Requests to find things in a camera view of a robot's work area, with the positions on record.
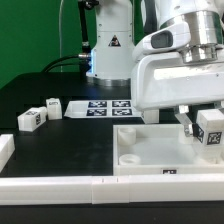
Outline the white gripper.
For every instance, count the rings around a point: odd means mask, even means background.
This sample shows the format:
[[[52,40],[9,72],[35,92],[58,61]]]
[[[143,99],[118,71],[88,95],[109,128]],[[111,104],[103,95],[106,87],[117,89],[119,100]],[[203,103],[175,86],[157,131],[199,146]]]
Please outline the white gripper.
[[[132,71],[131,99],[138,111],[178,106],[175,117],[191,137],[187,105],[215,102],[214,108],[224,112],[224,49],[217,60],[205,63],[184,64],[178,52],[144,57]]]

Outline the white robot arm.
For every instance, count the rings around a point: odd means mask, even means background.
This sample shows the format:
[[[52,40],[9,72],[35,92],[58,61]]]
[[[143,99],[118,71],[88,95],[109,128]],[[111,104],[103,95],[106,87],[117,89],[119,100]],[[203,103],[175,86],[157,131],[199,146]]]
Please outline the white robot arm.
[[[103,86],[131,86],[139,111],[224,99],[222,18],[224,0],[138,0],[143,38],[133,41],[130,0],[78,0],[96,15],[97,42],[84,43],[86,79]]]

